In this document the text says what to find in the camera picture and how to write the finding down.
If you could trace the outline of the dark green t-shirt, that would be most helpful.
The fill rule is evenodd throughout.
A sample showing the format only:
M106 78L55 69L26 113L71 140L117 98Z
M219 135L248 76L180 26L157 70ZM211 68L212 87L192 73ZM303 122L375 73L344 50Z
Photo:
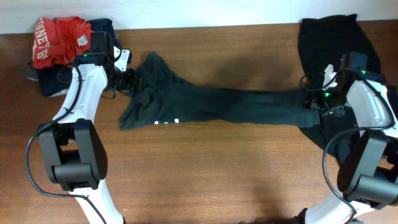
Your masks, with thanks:
M119 119L122 130L164 123L223 120L233 123L320 124L316 109L303 105L302 90L266 92L195 86L178 76L157 53L151 52L135 71L137 87Z

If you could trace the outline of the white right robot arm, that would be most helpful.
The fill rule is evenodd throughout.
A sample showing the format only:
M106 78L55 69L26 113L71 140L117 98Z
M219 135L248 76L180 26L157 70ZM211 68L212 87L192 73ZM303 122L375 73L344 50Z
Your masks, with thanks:
M331 190L319 204L303 209L294 223L357 223L357 217L397 206L397 88L384 75L366 69L367 55L344 54L337 72L329 65L322 86L307 92L304 106L320 119L336 117L334 131L322 157L322 172ZM337 186L326 171L329 150L341 150L350 139L348 155L340 163Z

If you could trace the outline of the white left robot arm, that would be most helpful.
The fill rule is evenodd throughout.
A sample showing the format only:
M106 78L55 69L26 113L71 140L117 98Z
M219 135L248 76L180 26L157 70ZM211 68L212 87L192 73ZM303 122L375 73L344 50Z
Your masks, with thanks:
M106 185L108 158L94 121L103 92L141 87L130 63L130 50L114 46L106 32L91 33L90 49L69 63L72 80L62 107L33 135L50 181L63 190L52 196L75 198L90 223L126 221Z

